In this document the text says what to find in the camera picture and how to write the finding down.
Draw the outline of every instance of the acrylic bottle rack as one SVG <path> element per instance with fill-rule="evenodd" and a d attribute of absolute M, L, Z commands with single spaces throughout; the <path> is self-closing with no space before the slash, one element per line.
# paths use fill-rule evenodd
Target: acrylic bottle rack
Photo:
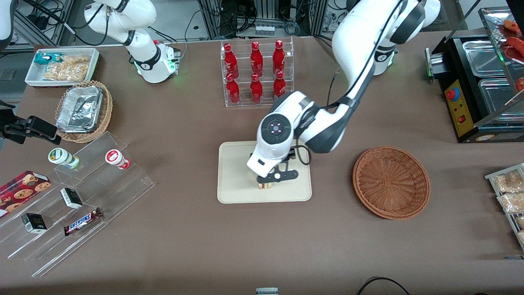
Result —
<path fill-rule="evenodd" d="M 33 277 L 41 277 L 107 226 L 118 214 L 150 190 L 155 184 L 125 150 L 126 144 L 109 132 L 89 143 L 75 155 L 80 164 L 75 170 L 57 166 L 48 173 L 52 186 L 25 204 L 22 210 L 0 219 L 0 243 L 8 257 L 25 260 Z M 105 162 L 105 153 L 117 149 L 132 165 L 126 170 Z M 75 189 L 82 200 L 80 209 L 66 206 L 60 190 Z M 103 216 L 69 236 L 63 228 L 100 208 Z M 30 234 L 21 215 L 41 214 L 47 226 L 42 234 Z"/>
<path fill-rule="evenodd" d="M 255 104 L 251 100 L 251 43 L 246 44 L 244 40 L 232 39 L 222 41 L 220 50 L 220 62 L 222 63 L 222 84 L 224 86 L 224 99 L 226 107 L 246 107 L 246 106 L 270 106 L 274 103 L 273 99 L 273 82 L 275 82 L 275 75 L 273 74 L 273 52 L 275 51 L 275 41 L 283 41 L 283 49 L 285 53 L 284 66 L 284 81 L 286 81 L 286 93 L 294 90 L 294 64 L 293 64 L 293 39 L 292 38 L 265 38 L 257 39 L 259 43 L 259 50 L 264 59 L 264 74 L 260 78 L 263 88 L 263 99 L 260 104 Z M 226 89 L 226 74 L 224 57 L 224 44 L 231 44 L 232 51 L 236 55 L 238 63 L 238 88 L 240 90 L 240 103 L 232 104 Z"/>

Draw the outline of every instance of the snickers bar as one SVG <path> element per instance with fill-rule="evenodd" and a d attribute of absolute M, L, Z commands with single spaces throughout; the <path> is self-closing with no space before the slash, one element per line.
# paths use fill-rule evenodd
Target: snickers bar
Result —
<path fill-rule="evenodd" d="M 64 227 L 65 236 L 70 235 L 73 231 L 78 230 L 82 227 L 84 227 L 86 224 L 90 223 L 91 221 L 99 218 L 102 216 L 102 212 L 100 212 L 100 208 L 97 208 L 96 210 L 93 210 L 89 212 L 89 214 L 85 215 L 84 217 L 78 219 L 74 223 L 72 223 L 70 226 Z"/>

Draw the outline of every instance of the red button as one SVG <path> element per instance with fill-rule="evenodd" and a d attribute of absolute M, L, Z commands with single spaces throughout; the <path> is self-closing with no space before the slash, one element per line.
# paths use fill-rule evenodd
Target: red button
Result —
<path fill-rule="evenodd" d="M 452 100 L 455 98 L 456 92 L 455 90 L 451 89 L 446 92 L 446 98 L 449 100 Z"/>

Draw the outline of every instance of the black box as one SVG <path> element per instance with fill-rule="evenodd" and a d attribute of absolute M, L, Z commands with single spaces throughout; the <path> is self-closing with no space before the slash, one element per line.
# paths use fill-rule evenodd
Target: black box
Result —
<path fill-rule="evenodd" d="M 72 188 L 63 188 L 60 190 L 62 198 L 65 201 L 65 205 L 69 208 L 80 209 L 82 207 L 82 200 L 78 196 L 78 193 Z"/>
<path fill-rule="evenodd" d="M 27 232 L 31 234 L 41 234 L 47 230 L 40 214 L 26 213 L 22 215 L 22 222 L 26 226 Z"/>

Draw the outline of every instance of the beige tray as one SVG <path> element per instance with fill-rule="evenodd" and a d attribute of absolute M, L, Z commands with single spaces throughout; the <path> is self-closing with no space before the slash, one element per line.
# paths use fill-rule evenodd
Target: beige tray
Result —
<path fill-rule="evenodd" d="M 268 189 L 259 189 L 257 175 L 247 166 L 256 141 L 224 142 L 219 148 L 219 182 L 217 197 L 221 203 L 269 203 L 300 202 L 311 197 L 309 166 L 300 163 L 298 157 L 289 161 L 289 169 L 298 171 L 295 180 L 273 183 Z M 299 149 L 305 160 L 305 149 Z"/>

